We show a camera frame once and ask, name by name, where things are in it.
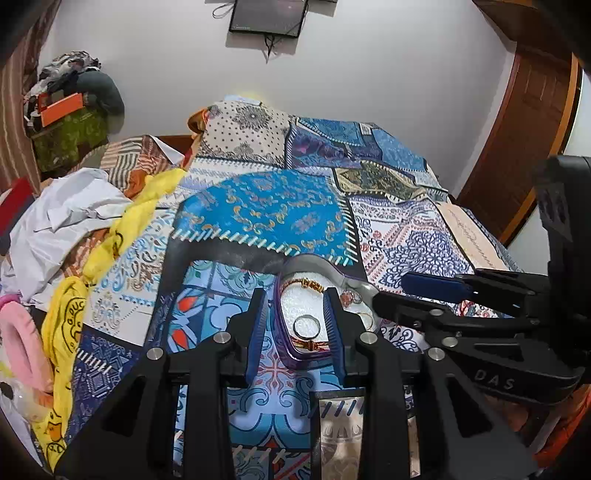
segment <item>yellow fabric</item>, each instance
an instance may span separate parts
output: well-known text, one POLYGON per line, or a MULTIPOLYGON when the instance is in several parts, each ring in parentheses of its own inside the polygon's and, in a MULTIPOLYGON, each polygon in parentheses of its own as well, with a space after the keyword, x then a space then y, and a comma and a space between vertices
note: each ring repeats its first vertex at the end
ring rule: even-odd
POLYGON ((95 285, 148 226, 159 198, 172 193, 185 174, 182 168, 174 168, 156 176, 146 176, 144 189, 125 209, 123 216, 113 222, 105 240, 90 252, 82 270, 89 285, 95 285))
POLYGON ((185 174, 183 169, 175 168, 146 176, 142 192, 125 209, 123 217, 113 222, 103 243, 90 252, 82 278, 65 278, 51 298, 41 338, 45 355, 55 370, 53 409, 32 427, 52 470, 66 450, 64 435, 72 413, 72 369, 82 332, 86 285, 96 284, 111 268, 115 258, 148 226, 159 198, 172 193, 185 174))
POLYGON ((10 371, 10 369, 4 364, 4 362, 0 362, 0 374, 4 375, 6 378, 12 378, 14 375, 10 371))
POLYGON ((66 449, 64 435, 72 413, 72 369, 82 332, 88 288, 78 277, 67 277, 57 287, 41 327, 43 351, 54 368, 53 408, 33 431, 53 470, 66 449))

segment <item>pillow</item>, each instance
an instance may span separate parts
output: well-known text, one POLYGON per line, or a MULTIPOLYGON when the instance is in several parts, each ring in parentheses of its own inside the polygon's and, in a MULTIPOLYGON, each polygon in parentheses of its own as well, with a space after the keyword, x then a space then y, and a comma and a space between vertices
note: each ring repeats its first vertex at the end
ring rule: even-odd
POLYGON ((289 115, 266 106, 218 102, 207 110, 198 157, 285 166, 289 115))

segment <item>white cloth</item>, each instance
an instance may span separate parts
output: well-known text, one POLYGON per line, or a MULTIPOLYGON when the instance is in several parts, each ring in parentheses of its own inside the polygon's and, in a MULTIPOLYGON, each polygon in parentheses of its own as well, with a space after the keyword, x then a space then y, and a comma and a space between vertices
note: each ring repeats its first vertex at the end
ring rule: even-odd
POLYGON ((22 418, 19 412, 17 412, 12 402, 7 399, 4 395, 0 393, 0 409, 4 413, 4 416, 8 420, 8 423, 14 430, 14 433, 17 435, 18 439, 27 449, 27 451, 31 454, 31 456, 35 459, 35 461, 41 465, 41 461, 39 460, 39 456, 37 455, 37 451, 33 445, 33 440, 31 439, 30 433, 30 426, 27 421, 22 418))
POLYGON ((22 301, 44 290, 70 250, 86 235, 107 228, 131 203, 107 181, 107 173, 81 168, 57 179, 23 214, 10 232, 10 259, 0 269, 3 293, 21 292, 22 301))
POLYGON ((152 137, 152 139, 154 139, 156 144, 160 147, 160 150, 162 150, 164 155, 166 155, 168 157, 171 164, 178 165, 179 163, 181 163, 183 161, 184 154, 182 154, 178 150, 175 150, 173 147, 167 145, 162 140, 160 140, 158 137, 155 137, 153 135, 150 135, 150 136, 152 137))

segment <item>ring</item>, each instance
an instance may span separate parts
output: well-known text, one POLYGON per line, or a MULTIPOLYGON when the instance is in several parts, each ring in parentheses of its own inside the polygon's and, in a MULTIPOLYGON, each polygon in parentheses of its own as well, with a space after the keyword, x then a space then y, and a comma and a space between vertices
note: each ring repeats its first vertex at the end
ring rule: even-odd
POLYGON ((361 295, 355 290, 343 290, 343 293, 340 294, 339 298, 343 308, 347 308, 352 303, 359 305, 362 301, 361 295))
POLYGON ((365 313, 365 312, 358 312, 357 315, 366 315, 369 317, 369 319, 371 320, 371 325, 369 325, 369 327, 366 328, 366 330, 371 330, 374 326, 374 317, 373 315, 370 315, 369 313, 365 313))
POLYGON ((298 338, 301 338, 302 340, 314 340, 316 337, 318 337, 318 335, 320 335, 320 321, 316 317, 313 317, 312 315, 300 315, 294 321, 294 333, 298 338), (316 328, 318 328, 318 332, 315 335, 306 336, 306 335, 302 335, 300 332, 298 332, 298 324, 299 324, 300 330, 302 330, 302 328, 304 326, 308 325, 306 320, 312 320, 316 324, 316 328))

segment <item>bracelet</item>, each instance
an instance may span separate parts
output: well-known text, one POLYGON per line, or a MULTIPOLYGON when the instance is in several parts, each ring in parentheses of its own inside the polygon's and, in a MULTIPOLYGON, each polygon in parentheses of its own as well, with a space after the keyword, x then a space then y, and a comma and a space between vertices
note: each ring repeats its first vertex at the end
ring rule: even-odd
MULTIPOLYGON (((301 284, 302 288, 311 288, 312 290, 316 290, 318 293, 324 293, 326 290, 315 280, 310 280, 309 278, 292 278, 290 281, 285 282, 281 286, 279 294, 283 295, 285 289, 294 283, 301 284)), ((359 305, 362 302, 361 295, 355 290, 343 290, 343 293, 339 295, 339 298, 343 308, 347 308, 352 303, 359 305)))
POLYGON ((299 348, 305 348, 310 352, 317 352, 319 350, 326 350, 324 348, 320 348, 322 346, 328 346, 328 342, 315 342, 314 340, 300 340, 299 338, 293 337, 290 335, 291 343, 293 346, 299 348))
POLYGON ((314 280, 309 280, 308 278, 292 278, 290 281, 285 282, 281 286, 280 294, 282 294, 287 287, 293 285, 294 283, 300 283, 302 288, 310 287, 312 290, 316 290, 318 293, 324 293, 324 287, 314 280))

